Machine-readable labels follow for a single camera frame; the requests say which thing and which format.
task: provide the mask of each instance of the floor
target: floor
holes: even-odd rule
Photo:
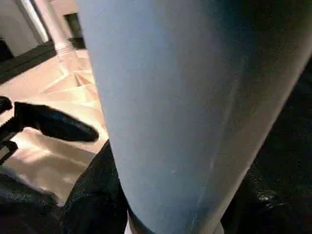
[[[77,178],[108,139],[88,53],[77,50],[77,56],[75,72],[65,72],[58,58],[51,56],[17,76],[8,76],[0,85],[0,96],[12,102],[49,105],[98,130],[100,138],[95,143],[65,142],[27,128],[12,139],[19,149],[5,166],[33,186],[54,192],[59,202],[66,201]],[[0,124],[12,116],[13,110],[4,113]]]

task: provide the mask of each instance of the black lever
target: black lever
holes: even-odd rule
[[[10,99],[4,96],[0,96],[0,115],[8,110],[12,109],[12,103]]]
[[[49,137],[85,142],[98,139],[98,132],[93,127],[45,105],[15,102],[14,118],[20,129],[35,128]]]

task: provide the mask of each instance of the white pillar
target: white pillar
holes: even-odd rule
[[[67,39],[50,2],[48,0],[35,0],[35,3],[41,13],[46,27],[49,30],[52,41],[54,42],[55,50],[61,60],[64,55],[74,51],[73,46]]]

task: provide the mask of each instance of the black handle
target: black handle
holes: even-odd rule
[[[0,96],[0,115],[8,110],[12,109],[12,103],[10,99],[4,96]]]
[[[85,142],[98,139],[93,127],[45,105],[15,102],[15,118],[19,126],[35,128],[49,137]]]

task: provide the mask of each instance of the tiled floor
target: tiled floor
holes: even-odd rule
[[[108,139],[87,51],[77,51],[77,55],[82,61],[81,74],[85,76],[82,83],[76,82],[75,75],[64,74],[58,59],[52,57],[0,85],[0,96],[49,105],[99,131],[100,138],[95,143],[65,142],[27,128],[13,138],[19,149],[5,166],[32,185],[54,192],[60,202],[66,201],[77,178]],[[1,115],[0,123],[11,116],[13,110]]]

